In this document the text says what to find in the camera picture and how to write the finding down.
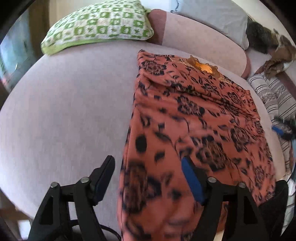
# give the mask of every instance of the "wall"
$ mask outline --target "wall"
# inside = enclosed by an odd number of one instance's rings
[[[49,3],[49,22],[50,26],[68,14],[88,6],[93,3],[103,2],[105,0],[50,0]],[[141,0],[144,7],[151,9],[162,9],[170,11],[170,0]]]

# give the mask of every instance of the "orange patterned cloth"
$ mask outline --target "orange patterned cloth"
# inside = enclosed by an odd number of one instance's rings
[[[123,154],[118,222],[123,240],[189,240],[203,207],[181,169],[190,155],[220,182],[245,182],[257,205],[274,195],[272,157],[250,92],[174,55],[138,53]],[[223,205],[218,230],[226,220]]]

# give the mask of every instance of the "black cable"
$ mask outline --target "black cable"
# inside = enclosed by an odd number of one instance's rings
[[[100,226],[101,226],[102,229],[104,229],[106,231],[109,231],[110,233],[114,234],[118,238],[118,240],[121,241],[121,236],[115,230],[113,230],[112,228],[106,227],[104,225],[101,225],[101,224],[100,224]]]
[[[70,226],[71,226],[71,227],[73,227],[73,226],[77,226],[77,225],[79,225],[77,219],[75,219],[75,220],[71,220],[71,221],[70,221]],[[112,228],[109,228],[109,227],[107,227],[107,226],[101,225],[101,224],[100,224],[100,226],[101,226],[101,229],[104,229],[104,230],[106,230],[106,231],[108,231],[108,232],[114,234],[114,235],[118,238],[118,240],[121,241],[121,236],[120,236],[115,230],[113,230]]]

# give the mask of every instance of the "pink sofa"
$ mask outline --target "pink sofa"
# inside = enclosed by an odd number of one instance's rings
[[[53,56],[43,56],[8,96],[0,111],[0,188],[24,213],[35,216],[51,182],[72,184],[99,167],[107,155],[113,155],[115,173],[95,212],[103,225],[118,230],[118,176],[140,49],[190,56],[144,41],[70,47]],[[263,103],[247,81],[220,66],[218,70],[250,90],[276,177],[282,178],[283,153]]]
[[[154,9],[148,19],[154,36],[148,40],[207,59],[246,79],[251,65],[245,51],[218,31],[174,13]]]

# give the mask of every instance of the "green patterned pillow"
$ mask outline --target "green patterned pillow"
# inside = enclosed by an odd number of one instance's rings
[[[139,0],[109,0],[83,7],[55,23],[41,43],[44,54],[110,40],[147,40],[154,31]]]

